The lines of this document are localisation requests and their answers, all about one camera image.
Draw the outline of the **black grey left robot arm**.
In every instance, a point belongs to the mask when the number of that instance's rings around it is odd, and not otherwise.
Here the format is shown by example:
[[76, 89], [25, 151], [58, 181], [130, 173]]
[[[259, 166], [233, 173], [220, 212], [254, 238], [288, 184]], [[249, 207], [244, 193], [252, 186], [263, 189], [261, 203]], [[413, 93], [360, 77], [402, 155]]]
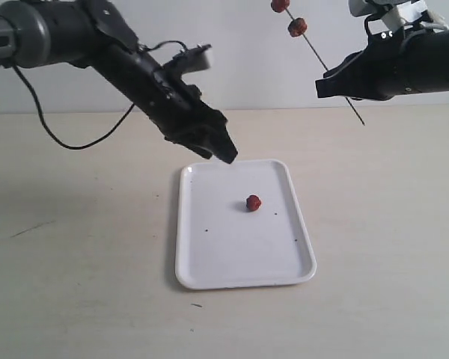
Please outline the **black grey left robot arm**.
[[67, 63], [90, 67], [143, 111], [166, 141], [231, 163], [227, 119], [182, 79], [210, 67], [210, 45], [182, 46], [160, 64], [110, 1], [6, 1], [0, 5], [0, 68]]

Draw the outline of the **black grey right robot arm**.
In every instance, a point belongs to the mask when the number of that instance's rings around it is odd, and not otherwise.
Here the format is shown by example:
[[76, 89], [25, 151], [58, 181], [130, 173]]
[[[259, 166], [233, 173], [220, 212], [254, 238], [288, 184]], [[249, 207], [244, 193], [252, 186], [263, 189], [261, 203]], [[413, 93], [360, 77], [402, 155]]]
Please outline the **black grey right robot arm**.
[[449, 92], [449, 30], [385, 31], [315, 81], [317, 96], [387, 101]]

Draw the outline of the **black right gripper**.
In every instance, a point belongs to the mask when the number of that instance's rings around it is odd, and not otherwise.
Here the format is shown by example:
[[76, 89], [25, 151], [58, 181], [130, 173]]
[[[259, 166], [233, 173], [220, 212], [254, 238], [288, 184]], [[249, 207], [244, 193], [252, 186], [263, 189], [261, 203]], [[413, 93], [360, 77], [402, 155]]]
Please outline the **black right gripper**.
[[345, 57], [335, 68], [315, 81], [320, 99], [342, 96], [353, 101], [387, 101], [407, 93], [403, 74], [406, 32], [399, 30], [368, 39], [367, 46]]

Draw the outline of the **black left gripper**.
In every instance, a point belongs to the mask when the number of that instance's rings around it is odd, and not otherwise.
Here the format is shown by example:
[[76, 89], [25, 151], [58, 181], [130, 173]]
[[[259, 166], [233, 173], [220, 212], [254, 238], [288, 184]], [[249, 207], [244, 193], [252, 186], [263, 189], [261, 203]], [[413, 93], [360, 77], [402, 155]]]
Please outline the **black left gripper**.
[[238, 155], [227, 119], [201, 99], [195, 85], [152, 86], [145, 92], [145, 114], [165, 140], [186, 147], [204, 159], [215, 156], [231, 164]]

